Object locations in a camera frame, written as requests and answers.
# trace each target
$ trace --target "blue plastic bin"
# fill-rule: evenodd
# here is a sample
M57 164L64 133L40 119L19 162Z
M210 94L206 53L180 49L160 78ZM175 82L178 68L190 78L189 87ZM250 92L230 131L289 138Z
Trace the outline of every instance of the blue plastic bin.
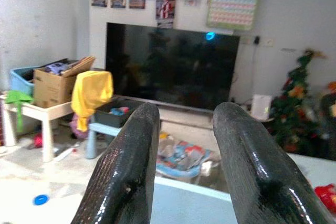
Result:
M11 85L10 88L12 90L19 90L22 91L30 96L33 96L34 91L34 84L26 81L24 78L22 78L21 74L28 71L38 68L38 66L35 67L26 67L26 68L13 68L10 70L11 75Z

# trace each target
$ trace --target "white plastic table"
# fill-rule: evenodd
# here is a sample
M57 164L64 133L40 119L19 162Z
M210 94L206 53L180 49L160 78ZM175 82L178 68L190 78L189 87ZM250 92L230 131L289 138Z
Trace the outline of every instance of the white plastic table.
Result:
M4 128L4 140L6 146L16 145L14 124L10 117L10 112L16 112L16 106L6 104L6 95L0 96L1 110ZM50 108L41 108L29 103L22 104L22 115L42 121L43 138L43 162L50 162L54 157L54 138L51 128L51 120L60 118L72 113L71 102L56 105Z

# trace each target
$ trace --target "television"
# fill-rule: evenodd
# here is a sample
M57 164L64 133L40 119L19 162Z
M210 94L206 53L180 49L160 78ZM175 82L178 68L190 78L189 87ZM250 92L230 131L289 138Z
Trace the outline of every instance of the television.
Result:
M213 111L229 98L238 36L107 23L114 94Z

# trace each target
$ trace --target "white wall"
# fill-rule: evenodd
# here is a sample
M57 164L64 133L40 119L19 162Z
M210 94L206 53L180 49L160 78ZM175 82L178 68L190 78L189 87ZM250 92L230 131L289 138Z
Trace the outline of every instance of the white wall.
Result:
M230 33L205 26L207 0L197 6L184 6L177 0L175 28ZM96 66L104 67L106 22L155 26L155 1L147 1L145 10L90 7L90 53L97 57ZM273 47L258 47L254 74L254 90L260 94L279 94L289 70L306 47L322 50L328 60L316 59L310 66L309 81L313 89L321 89L336 79L336 0L260 0L255 27L238 35L260 35L274 39ZM284 53L282 48L296 49ZM252 45L241 45L236 63L237 81L231 96L243 102L251 97Z
M0 89L10 68L76 58L75 0L0 0Z

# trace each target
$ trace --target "green cloth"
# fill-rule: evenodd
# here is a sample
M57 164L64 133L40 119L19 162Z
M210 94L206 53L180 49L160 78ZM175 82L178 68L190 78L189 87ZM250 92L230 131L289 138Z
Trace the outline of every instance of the green cloth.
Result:
M24 92L18 90L9 90L6 97L6 103L13 103L16 105L16 130L17 132L21 132L23 130L22 123L22 112L21 107L23 103L31 103L34 99L25 94Z

